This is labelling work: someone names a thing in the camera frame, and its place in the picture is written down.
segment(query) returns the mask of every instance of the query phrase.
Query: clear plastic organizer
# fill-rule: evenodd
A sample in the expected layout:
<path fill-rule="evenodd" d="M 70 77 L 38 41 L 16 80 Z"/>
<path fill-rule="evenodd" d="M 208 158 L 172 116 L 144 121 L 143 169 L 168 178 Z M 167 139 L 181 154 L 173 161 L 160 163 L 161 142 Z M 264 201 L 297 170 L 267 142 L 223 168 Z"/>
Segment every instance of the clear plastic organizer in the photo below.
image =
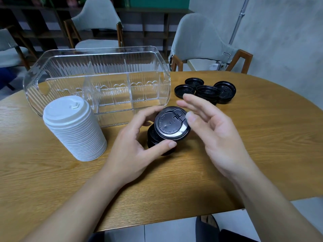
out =
<path fill-rule="evenodd" d="M 27 72 L 23 86 L 39 116 L 56 98 L 78 95 L 101 127 L 126 124 L 138 110 L 166 105 L 171 96 L 168 66 L 152 46 L 50 50 Z"/>

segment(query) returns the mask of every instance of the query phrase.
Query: chair backrest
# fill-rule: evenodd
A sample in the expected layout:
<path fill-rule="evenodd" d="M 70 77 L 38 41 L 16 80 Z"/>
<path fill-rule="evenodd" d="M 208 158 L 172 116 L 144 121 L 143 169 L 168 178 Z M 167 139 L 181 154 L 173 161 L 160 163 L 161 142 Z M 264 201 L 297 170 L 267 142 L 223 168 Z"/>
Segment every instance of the chair backrest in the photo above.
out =
<path fill-rule="evenodd" d="M 229 63 L 237 49 L 223 42 L 211 20 L 199 13 L 185 15 L 178 24 L 172 55 L 180 60 L 211 59 Z"/>
<path fill-rule="evenodd" d="M 0 51 L 8 50 L 17 47 L 18 44 L 7 29 L 0 30 Z"/>
<path fill-rule="evenodd" d="M 78 31 L 117 30 L 116 25 L 121 22 L 110 0 L 86 0 L 82 11 L 72 21 Z"/>

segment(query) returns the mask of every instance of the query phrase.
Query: green wall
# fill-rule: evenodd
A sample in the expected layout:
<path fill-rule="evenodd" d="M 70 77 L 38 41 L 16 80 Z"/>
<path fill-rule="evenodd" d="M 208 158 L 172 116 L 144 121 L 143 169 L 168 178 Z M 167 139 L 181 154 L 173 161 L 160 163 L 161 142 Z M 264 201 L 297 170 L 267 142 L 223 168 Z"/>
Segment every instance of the green wall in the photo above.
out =
<path fill-rule="evenodd" d="M 190 0 L 130 0 L 131 7 L 188 9 Z"/>

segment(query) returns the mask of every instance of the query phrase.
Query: oval table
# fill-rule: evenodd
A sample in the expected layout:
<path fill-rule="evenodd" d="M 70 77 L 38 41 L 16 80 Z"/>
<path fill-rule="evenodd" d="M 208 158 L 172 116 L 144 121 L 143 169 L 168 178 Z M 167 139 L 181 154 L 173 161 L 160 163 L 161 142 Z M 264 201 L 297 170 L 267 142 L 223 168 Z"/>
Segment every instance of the oval table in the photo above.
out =
<path fill-rule="evenodd" d="M 229 115 L 264 174 L 289 200 L 323 195 L 323 111 L 267 80 L 232 72 L 172 72 L 176 85 L 199 77 L 206 85 L 230 81 L 237 93 L 218 107 Z M 71 197 L 107 159 L 123 126 L 108 127 L 105 153 L 77 161 L 30 108 L 23 91 L 0 101 L 1 241 L 24 237 Z M 140 141 L 146 140 L 147 127 Z M 153 162 L 121 190 L 97 230 L 240 209 L 232 185 L 216 170 L 191 131 L 170 156 Z"/>

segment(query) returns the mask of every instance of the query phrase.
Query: dark wooden bookshelf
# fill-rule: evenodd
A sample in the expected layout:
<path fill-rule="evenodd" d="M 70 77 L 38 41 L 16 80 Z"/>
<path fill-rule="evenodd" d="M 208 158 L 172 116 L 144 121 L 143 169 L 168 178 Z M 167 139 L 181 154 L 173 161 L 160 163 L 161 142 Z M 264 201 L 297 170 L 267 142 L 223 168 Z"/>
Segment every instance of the dark wooden bookshelf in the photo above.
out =
<path fill-rule="evenodd" d="M 27 23 L 31 30 L 23 30 L 13 14 L 12 10 L 19 9 L 26 17 Z M 82 8 L 49 8 L 49 7 L 34 7 L 34 6 L 12 6 L 12 5 L 0 5 L 0 26 L 3 28 L 14 25 L 22 31 L 22 35 L 25 38 L 37 39 L 44 51 L 50 49 L 57 49 L 55 38 L 67 39 L 67 33 L 63 24 L 64 20 L 70 19 L 70 11 L 80 11 Z M 45 20 L 41 14 L 41 10 L 53 11 L 57 22 L 61 30 L 49 30 Z M 162 39 L 163 40 L 163 51 L 162 56 L 166 59 L 168 52 L 169 39 L 174 39 L 175 32 L 169 31 L 169 15 L 173 13 L 187 14 L 192 13 L 189 9 L 159 9 L 159 8 L 116 8 L 116 12 L 139 12 L 142 17 L 144 13 L 163 13 L 164 14 L 164 30 L 160 32 L 151 32 L 145 30 L 145 24 L 142 24 L 143 31 L 123 31 L 124 39 Z M 116 32 L 109 31 L 82 31 L 80 35 L 83 39 L 116 39 Z"/>

